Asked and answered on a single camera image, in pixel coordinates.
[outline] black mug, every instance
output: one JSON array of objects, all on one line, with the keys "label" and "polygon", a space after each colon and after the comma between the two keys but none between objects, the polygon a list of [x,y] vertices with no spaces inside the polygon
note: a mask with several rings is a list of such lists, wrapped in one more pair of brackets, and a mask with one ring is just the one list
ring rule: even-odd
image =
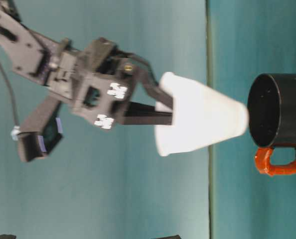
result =
[{"label": "black mug", "polygon": [[259,146],[256,166],[260,173],[296,173],[296,159],[274,166],[270,157],[276,147],[296,150],[296,74],[261,74],[254,81],[248,98],[250,133]]}]

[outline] black cable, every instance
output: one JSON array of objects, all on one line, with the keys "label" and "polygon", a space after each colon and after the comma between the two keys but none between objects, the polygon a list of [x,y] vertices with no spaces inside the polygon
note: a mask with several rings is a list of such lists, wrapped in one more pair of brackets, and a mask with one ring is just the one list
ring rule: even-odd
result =
[{"label": "black cable", "polygon": [[14,124],[19,126],[19,120],[18,120],[18,114],[17,114],[17,107],[16,107],[16,100],[15,100],[15,96],[14,96],[14,91],[13,91],[13,88],[12,88],[12,85],[10,84],[9,80],[8,80],[8,77],[5,73],[5,70],[0,62],[0,72],[3,76],[3,79],[5,81],[5,84],[7,86],[7,89],[8,89],[8,93],[9,93],[9,96],[10,96],[10,101],[11,101],[11,104],[12,104],[12,111],[13,111],[13,119],[14,119]]}]

